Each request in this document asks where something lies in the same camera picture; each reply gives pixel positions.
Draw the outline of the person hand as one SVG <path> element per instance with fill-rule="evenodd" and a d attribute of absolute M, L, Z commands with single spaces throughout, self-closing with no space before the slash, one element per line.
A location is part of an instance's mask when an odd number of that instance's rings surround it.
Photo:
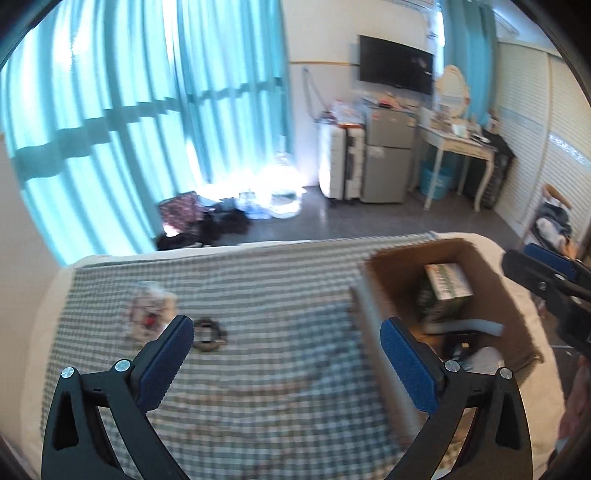
<path fill-rule="evenodd" d="M 578 360 L 572 390 L 565 403 L 565 412 L 559 425 L 555 449 L 562 451 L 581 423 L 583 413 L 590 403 L 590 361 L 585 356 Z"/>

